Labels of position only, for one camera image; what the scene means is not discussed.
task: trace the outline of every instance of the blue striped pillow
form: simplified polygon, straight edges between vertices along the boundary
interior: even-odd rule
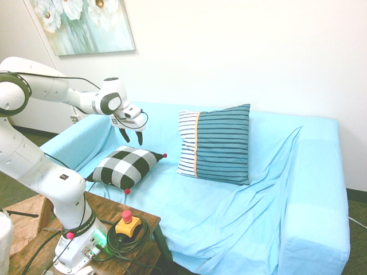
[[[248,180],[250,104],[213,112],[182,111],[183,139],[177,172],[238,185]]]

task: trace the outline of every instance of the red button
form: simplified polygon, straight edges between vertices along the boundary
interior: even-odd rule
[[[130,223],[132,221],[132,214],[130,210],[125,210],[122,212],[122,218],[124,220],[124,223]]]
[[[68,233],[67,233],[67,238],[68,238],[68,239],[72,239],[72,238],[74,238],[74,236],[75,236],[75,235],[74,235],[74,233],[72,233],[72,232],[68,232]]]

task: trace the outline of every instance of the light blue couch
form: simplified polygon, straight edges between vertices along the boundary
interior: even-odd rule
[[[149,114],[142,148],[168,158],[131,189],[127,204],[162,218],[175,262],[198,274],[342,273],[350,242],[335,120],[250,112],[251,184],[237,186],[175,171],[179,111],[213,108],[136,105]],[[128,134],[129,146],[139,147],[135,133]],[[91,115],[42,149],[88,176],[125,143],[108,117]],[[87,183],[87,191],[124,202],[116,187],[91,187]]]

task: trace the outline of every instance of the green light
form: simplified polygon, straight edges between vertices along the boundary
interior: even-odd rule
[[[102,233],[102,231],[101,231],[101,230],[96,229],[96,230],[94,230],[94,233],[95,233],[95,234],[96,234],[96,236],[101,240],[101,242],[102,242],[103,244],[107,243],[107,238],[106,238],[106,236]]]

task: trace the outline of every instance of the side table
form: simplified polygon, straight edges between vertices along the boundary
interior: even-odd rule
[[[142,212],[132,207],[122,205],[120,203],[110,201],[108,199],[93,195],[86,192],[85,197],[89,205],[93,208],[99,219],[106,219],[108,221],[117,221],[121,219],[121,213],[124,210],[130,210],[133,215],[142,216],[149,223],[155,242],[150,242],[144,245],[142,248],[137,249],[131,253],[128,253],[126,257],[132,258],[139,255],[139,253],[144,253],[142,257],[139,257],[136,262],[144,265],[154,266],[159,257],[162,256],[165,260],[167,266],[167,274],[174,275],[177,271],[172,260],[172,254],[167,247],[167,243],[162,234],[162,230],[159,227],[159,217],[151,215],[149,213]],[[60,228],[61,223],[58,219],[52,221],[47,227],[49,228]],[[9,274],[21,275],[28,261],[31,259],[34,252],[44,243],[44,241],[49,238],[54,231],[42,231],[35,239],[33,239],[28,245],[26,245],[20,252],[18,252],[12,259],[10,259]],[[40,275],[47,269],[53,261],[54,249],[59,241],[59,236],[53,238],[45,247],[40,251],[37,257],[34,259],[27,275]],[[130,262],[124,262],[128,267],[132,275],[144,275],[150,274],[152,268],[145,268],[139,265],[132,264]],[[89,262],[88,265],[93,266],[97,269],[96,274],[98,275],[114,275],[114,274],[128,274],[128,272],[116,261],[110,260],[108,262]],[[54,267],[50,268],[50,271],[54,275],[62,274],[58,272]]]

